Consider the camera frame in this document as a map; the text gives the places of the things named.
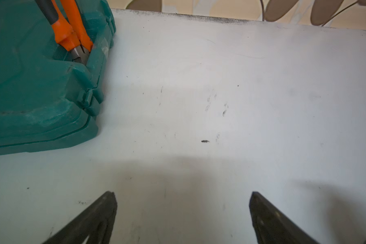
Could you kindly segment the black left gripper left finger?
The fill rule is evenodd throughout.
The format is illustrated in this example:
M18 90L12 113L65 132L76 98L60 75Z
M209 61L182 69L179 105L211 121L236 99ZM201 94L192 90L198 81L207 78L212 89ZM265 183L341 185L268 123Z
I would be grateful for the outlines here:
M45 243L108 244L117 208L115 194L107 191Z

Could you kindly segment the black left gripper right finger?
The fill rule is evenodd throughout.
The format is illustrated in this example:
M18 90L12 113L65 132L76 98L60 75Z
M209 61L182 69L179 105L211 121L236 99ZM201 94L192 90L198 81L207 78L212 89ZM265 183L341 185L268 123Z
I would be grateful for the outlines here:
M259 192L253 192L249 209L259 244L316 244Z

